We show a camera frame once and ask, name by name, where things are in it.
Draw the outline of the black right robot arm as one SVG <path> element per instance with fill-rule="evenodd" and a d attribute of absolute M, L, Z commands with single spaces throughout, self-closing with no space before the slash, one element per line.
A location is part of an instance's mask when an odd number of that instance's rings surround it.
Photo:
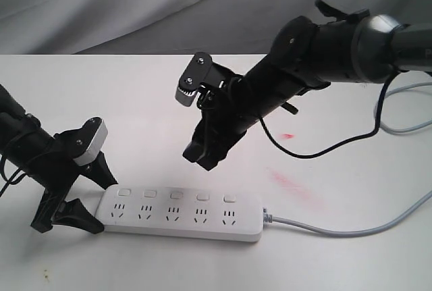
<path fill-rule="evenodd" d="M 328 23 L 305 16 L 290 20 L 272 46 L 245 75 L 195 53 L 180 76 L 176 100 L 196 104 L 202 117 L 183 152 L 211 170 L 247 130 L 277 108 L 297 114 L 290 99 L 334 82 L 380 84 L 387 92 L 397 75 L 431 73 L 431 25 L 403 24 L 364 9 L 344 13 L 315 2 Z"/>

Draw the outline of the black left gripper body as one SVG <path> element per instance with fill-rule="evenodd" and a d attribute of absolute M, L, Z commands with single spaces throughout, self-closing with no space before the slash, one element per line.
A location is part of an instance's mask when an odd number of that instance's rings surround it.
<path fill-rule="evenodd" d="M 66 201 L 72 185 L 82 173 L 71 155 L 78 129 L 50 136 L 42 128 L 20 129 L 20 165 L 31 178 L 45 189 L 31 222 L 40 233 L 53 228 L 53 216 Z"/>

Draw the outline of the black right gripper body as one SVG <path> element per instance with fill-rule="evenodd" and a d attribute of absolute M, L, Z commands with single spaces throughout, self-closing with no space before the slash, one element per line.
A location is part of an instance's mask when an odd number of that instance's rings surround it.
<path fill-rule="evenodd" d="M 207 136 L 226 136 L 232 148 L 259 122 L 259 108 L 253 105 L 256 97 L 251 83 L 237 74 L 221 88 L 206 85 L 197 102 L 202 114 L 197 126 L 205 126 Z"/>

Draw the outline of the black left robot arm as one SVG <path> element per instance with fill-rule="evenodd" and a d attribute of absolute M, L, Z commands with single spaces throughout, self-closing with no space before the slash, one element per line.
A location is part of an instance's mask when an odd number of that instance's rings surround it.
<path fill-rule="evenodd" d="M 44 192 L 30 224 L 40 233 L 55 225 L 69 226 L 99 234 L 104 225 L 80 199 L 67 201 L 79 176 L 92 180 L 103 189 L 115 185 L 102 147 L 108 135 L 100 117 L 92 117 L 81 128 L 50 135 L 40 121 L 1 89 L 1 165 L 7 161 L 17 169 L 1 177 L 5 186 L 20 183 L 25 177 L 39 183 Z"/>

